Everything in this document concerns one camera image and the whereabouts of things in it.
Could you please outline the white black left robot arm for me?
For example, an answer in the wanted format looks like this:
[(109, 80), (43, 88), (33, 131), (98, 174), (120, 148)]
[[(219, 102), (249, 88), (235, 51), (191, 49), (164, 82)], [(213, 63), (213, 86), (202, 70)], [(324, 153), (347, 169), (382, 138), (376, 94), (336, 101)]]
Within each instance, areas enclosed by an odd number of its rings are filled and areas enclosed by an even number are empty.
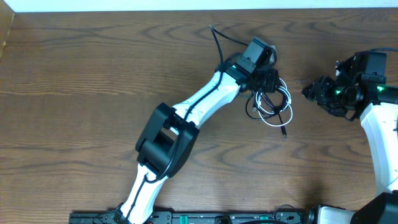
[(127, 200), (116, 209), (116, 223), (144, 223), (164, 182), (186, 163), (200, 127), (238, 93), (260, 88), (265, 71), (277, 61), (276, 48), (254, 38), (243, 54), (222, 61), (211, 80), (174, 106), (161, 103), (136, 142), (137, 175)]

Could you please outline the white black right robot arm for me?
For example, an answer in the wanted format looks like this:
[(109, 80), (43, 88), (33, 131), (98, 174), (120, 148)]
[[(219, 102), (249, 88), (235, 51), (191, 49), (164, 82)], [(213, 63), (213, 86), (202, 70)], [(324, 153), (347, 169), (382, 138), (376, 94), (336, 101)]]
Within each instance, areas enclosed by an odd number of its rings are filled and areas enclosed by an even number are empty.
[(356, 52), (337, 61), (336, 77), (320, 76), (302, 90), (328, 114), (359, 119), (373, 161), (376, 196), (353, 212), (330, 205), (315, 211), (315, 223), (397, 223), (397, 87), (387, 85), (387, 48)]

